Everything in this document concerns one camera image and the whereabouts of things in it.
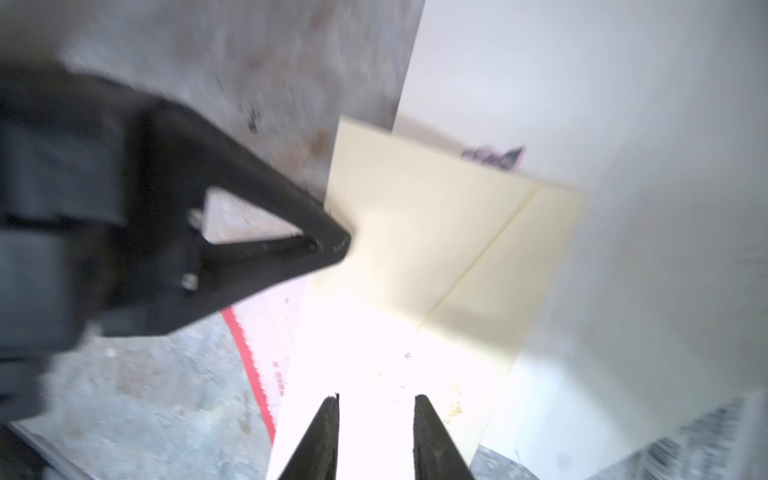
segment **concrete floor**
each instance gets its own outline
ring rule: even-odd
[[[423,1],[0,0],[0,52],[187,103],[322,198],[339,116],[391,127]],[[95,332],[55,358],[30,430],[95,478],[264,477],[269,437],[220,316]]]

